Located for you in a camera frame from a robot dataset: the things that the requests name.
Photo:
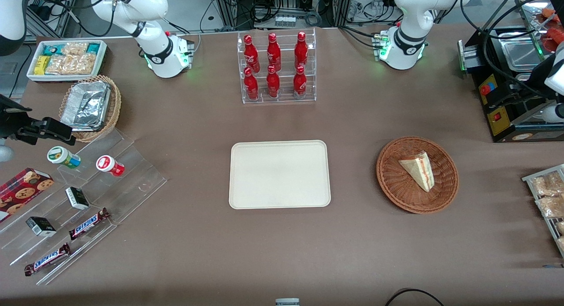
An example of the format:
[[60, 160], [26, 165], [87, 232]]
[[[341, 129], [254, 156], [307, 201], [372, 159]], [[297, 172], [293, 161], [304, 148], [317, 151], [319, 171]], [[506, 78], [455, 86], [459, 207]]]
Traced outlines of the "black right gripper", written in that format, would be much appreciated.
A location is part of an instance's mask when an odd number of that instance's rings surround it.
[[[30, 108], [23, 107], [16, 101], [1, 95], [0, 96], [0, 137], [2, 139], [12, 139], [14, 141], [26, 142], [29, 145], [36, 145], [39, 138], [42, 138], [39, 122], [28, 116]], [[61, 123], [53, 118], [44, 118], [44, 138], [63, 142], [74, 146], [76, 137], [73, 136], [72, 127]]]

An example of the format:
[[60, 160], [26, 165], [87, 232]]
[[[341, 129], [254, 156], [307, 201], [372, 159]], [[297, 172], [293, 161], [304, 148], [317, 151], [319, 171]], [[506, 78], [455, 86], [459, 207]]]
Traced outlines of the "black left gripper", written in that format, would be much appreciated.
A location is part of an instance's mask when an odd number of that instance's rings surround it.
[[555, 58], [556, 55], [550, 55], [534, 67], [529, 79], [527, 80], [527, 85], [532, 90], [494, 89], [490, 91], [487, 94], [488, 111], [493, 112], [501, 107], [524, 103], [536, 97], [556, 100], [557, 95], [555, 94], [555, 91], [545, 84], [545, 80], [554, 65]]

